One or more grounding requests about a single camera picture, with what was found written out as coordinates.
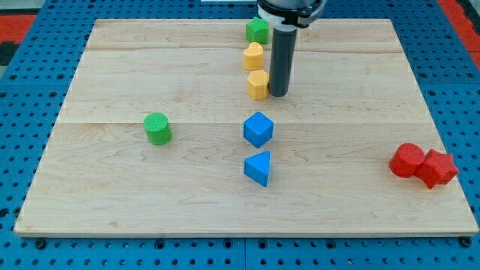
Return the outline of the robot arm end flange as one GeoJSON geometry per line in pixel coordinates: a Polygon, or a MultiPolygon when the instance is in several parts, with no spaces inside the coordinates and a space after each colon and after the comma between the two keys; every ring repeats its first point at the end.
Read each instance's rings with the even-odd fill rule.
{"type": "Polygon", "coordinates": [[[258,14],[281,31],[305,29],[319,19],[327,0],[258,0],[258,14]]]}

